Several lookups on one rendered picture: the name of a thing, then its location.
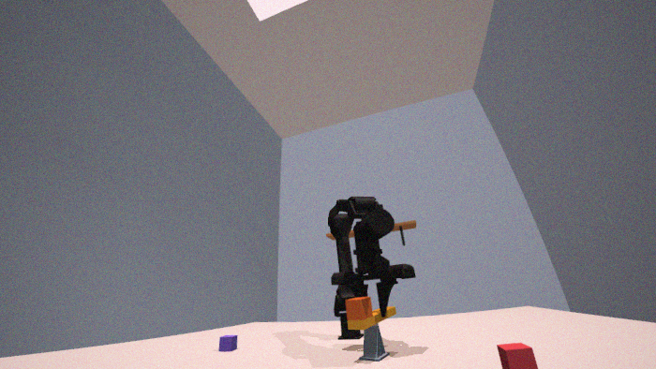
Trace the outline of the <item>purple cube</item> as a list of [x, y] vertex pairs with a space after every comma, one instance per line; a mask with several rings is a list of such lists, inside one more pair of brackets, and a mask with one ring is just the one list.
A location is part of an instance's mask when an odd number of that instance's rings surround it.
[[237, 349], [237, 335], [225, 335], [225, 336], [219, 336], [219, 347], [218, 351], [220, 352], [227, 352], [227, 351], [234, 351]]

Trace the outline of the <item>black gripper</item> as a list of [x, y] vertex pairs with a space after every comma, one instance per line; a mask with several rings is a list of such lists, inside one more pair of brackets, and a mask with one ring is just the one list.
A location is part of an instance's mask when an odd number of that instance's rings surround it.
[[[380, 256], [382, 250], [378, 243], [357, 244], [353, 253], [357, 255], [357, 269], [355, 272], [333, 273], [332, 286], [348, 285], [347, 288], [350, 288], [355, 298], [365, 298], [368, 297], [368, 284], [364, 285], [364, 281], [380, 279], [380, 282], [377, 282], [377, 294], [381, 315], [385, 317], [391, 290], [394, 284], [398, 284], [396, 279], [416, 278], [414, 269], [409, 264], [397, 264], [385, 270]], [[367, 273], [368, 275], [364, 275]]]

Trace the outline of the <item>red block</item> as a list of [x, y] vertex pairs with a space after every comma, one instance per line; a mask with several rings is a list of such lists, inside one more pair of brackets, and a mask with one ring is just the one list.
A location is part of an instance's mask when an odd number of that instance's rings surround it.
[[538, 369], [532, 347], [522, 343], [497, 345], [502, 369]]

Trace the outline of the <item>orange bar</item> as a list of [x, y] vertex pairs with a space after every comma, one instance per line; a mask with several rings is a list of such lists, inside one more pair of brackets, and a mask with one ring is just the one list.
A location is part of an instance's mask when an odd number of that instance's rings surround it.
[[395, 306], [391, 306], [382, 317], [380, 309], [372, 311], [371, 303], [371, 296], [345, 301], [349, 330], [365, 330], [396, 314]]

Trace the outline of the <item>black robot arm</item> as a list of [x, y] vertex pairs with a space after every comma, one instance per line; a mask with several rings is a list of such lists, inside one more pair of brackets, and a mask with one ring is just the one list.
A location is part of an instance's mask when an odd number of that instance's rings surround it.
[[[347, 214], [339, 214], [339, 212]], [[353, 228], [355, 245], [379, 243], [379, 239], [391, 232], [395, 225], [392, 216], [383, 209], [383, 205], [379, 204], [375, 197], [350, 197], [337, 200], [335, 207], [330, 210], [328, 226], [336, 240], [339, 272], [354, 272], [349, 239], [354, 219], [361, 219]], [[336, 290], [334, 311], [335, 317], [340, 317], [341, 330], [337, 340], [360, 340], [364, 334], [360, 333], [360, 330], [349, 330], [347, 313], [340, 313], [346, 311], [345, 301], [355, 298], [347, 286], [338, 286]]]

